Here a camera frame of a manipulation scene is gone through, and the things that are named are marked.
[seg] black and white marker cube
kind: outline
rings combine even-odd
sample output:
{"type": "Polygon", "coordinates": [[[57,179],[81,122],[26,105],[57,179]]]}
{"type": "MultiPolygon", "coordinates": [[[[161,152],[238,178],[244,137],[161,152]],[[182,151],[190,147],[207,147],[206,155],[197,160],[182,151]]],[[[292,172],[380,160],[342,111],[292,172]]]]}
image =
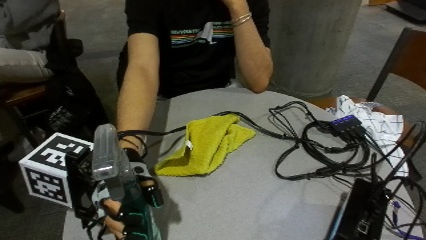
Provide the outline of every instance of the black and white marker cube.
{"type": "Polygon", "coordinates": [[[47,140],[19,160],[29,194],[71,207],[66,181],[65,155],[82,154],[93,144],[61,133],[47,140]]]}

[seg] yellow cloth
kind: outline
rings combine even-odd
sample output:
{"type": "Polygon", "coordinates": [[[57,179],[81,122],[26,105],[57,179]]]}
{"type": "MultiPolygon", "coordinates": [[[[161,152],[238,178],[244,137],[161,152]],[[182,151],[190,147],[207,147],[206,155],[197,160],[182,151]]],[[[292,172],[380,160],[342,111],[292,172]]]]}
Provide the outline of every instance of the yellow cloth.
{"type": "Polygon", "coordinates": [[[238,121],[239,117],[231,114],[190,121],[185,146],[157,163],[157,175],[182,177],[211,173],[227,153],[254,137],[254,131],[239,126],[238,121]]]}

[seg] sleeve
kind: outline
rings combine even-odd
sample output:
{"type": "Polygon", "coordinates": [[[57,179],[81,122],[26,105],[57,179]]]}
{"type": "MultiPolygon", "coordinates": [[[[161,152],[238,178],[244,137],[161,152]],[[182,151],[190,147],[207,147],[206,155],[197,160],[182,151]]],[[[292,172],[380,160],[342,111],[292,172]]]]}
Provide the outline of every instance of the sleeve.
{"type": "Polygon", "coordinates": [[[46,18],[55,17],[57,13],[57,0],[1,0],[0,33],[14,34],[26,31],[38,26],[46,18]]]}
{"type": "Polygon", "coordinates": [[[134,33],[150,33],[158,36],[162,0],[126,0],[125,14],[127,36],[134,33]]]}
{"type": "Polygon", "coordinates": [[[270,47],[268,39],[268,1],[267,0],[247,0],[248,8],[251,11],[254,25],[263,41],[264,46],[270,47]]]}

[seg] hand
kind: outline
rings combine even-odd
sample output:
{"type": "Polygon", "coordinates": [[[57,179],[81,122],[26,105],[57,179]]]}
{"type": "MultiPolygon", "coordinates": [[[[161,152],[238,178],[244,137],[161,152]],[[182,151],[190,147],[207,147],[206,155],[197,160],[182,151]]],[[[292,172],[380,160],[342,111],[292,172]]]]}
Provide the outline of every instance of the hand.
{"type": "MultiPolygon", "coordinates": [[[[141,182],[141,187],[146,188],[153,186],[154,184],[155,182],[153,180],[145,180],[141,182]]],[[[106,199],[102,202],[102,205],[103,205],[103,210],[106,212],[106,215],[115,216],[119,211],[121,203],[110,199],[106,199]]],[[[123,237],[122,236],[123,224],[121,222],[114,221],[109,216],[106,216],[105,218],[105,225],[109,231],[115,235],[115,238],[121,239],[123,237]]]]}

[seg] gray round table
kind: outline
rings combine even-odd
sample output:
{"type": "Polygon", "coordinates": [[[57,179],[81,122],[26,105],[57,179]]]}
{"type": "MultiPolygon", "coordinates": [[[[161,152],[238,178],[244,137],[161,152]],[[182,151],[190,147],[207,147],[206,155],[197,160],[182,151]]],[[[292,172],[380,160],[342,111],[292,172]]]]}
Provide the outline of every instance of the gray round table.
{"type": "MultiPolygon", "coordinates": [[[[267,109],[294,100],[298,99],[279,93],[252,94],[244,89],[190,93],[157,103],[151,130],[167,131],[218,112],[238,111],[262,127],[278,131],[267,120],[267,109]]],[[[318,119],[334,119],[322,109],[307,105],[318,119]]],[[[291,108],[283,114],[299,134],[308,123],[303,112],[291,108]]],[[[174,143],[183,134],[150,138],[150,166],[173,152],[174,143]]],[[[319,132],[312,138],[323,144],[338,143],[319,132]]],[[[280,180],[274,174],[274,165],[280,153],[291,146],[291,141],[276,140],[256,132],[209,176],[158,177],[165,205],[154,210],[154,215],[162,239],[324,239],[340,195],[350,189],[331,178],[280,180]]],[[[287,157],[279,171],[283,175],[292,175],[311,172],[320,166],[300,148],[287,157]]],[[[383,164],[378,169],[386,174],[388,166],[383,164]]],[[[411,202],[404,189],[399,190],[398,196],[411,202]]],[[[399,211],[399,223],[411,220],[412,214],[407,210],[399,211]]],[[[414,234],[422,236],[419,228],[414,229],[414,234]]],[[[63,239],[86,239],[71,210],[66,213],[63,239]]],[[[383,230],[382,239],[399,238],[383,230]]]]}

